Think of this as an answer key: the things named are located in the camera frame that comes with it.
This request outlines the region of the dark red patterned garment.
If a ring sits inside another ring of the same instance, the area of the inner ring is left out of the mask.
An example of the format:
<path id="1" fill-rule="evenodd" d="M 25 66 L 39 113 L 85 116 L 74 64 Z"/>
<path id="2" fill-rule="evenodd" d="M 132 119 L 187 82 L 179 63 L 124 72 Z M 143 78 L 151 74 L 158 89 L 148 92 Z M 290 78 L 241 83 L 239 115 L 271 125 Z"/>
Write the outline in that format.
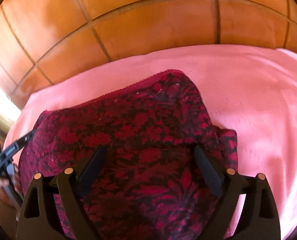
<path id="1" fill-rule="evenodd" d="M 217 203 L 193 148 L 237 168 L 237 134 L 212 124 L 182 72 L 159 73 L 76 107 L 44 111 L 19 161 L 24 192 L 36 173 L 53 176 L 107 149 L 82 198 L 103 239 L 196 239 Z"/>

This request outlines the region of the pink quilted bedspread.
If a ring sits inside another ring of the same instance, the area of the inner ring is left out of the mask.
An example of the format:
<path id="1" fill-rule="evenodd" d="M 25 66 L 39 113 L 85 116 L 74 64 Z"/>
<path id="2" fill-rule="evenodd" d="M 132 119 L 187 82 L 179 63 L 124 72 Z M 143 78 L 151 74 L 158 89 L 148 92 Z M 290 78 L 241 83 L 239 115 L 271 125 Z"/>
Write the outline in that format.
<path id="1" fill-rule="evenodd" d="M 297 226 L 297 53 L 289 50 L 204 45 L 110 62 L 32 94 L 5 142 L 31 130 L 44 110 L 72 107 L 168 69 L 193 81 L 216 126 L 236 131 L 239 172 L 266 175 L 281 237 L 289 237 Z"/>

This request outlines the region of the wooden panelled headboard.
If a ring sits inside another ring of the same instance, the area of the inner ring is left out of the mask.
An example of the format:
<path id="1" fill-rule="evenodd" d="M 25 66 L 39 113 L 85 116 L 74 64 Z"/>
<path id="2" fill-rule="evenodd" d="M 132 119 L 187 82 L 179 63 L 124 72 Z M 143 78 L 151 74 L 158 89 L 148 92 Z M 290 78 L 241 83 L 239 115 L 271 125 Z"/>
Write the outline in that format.
<path id="1" fill-rule="evenodd" d="M 0 88 L 23 108 L 96 66 L 200 44 L 297 52 L 297 0 L 3 0 Z"/>

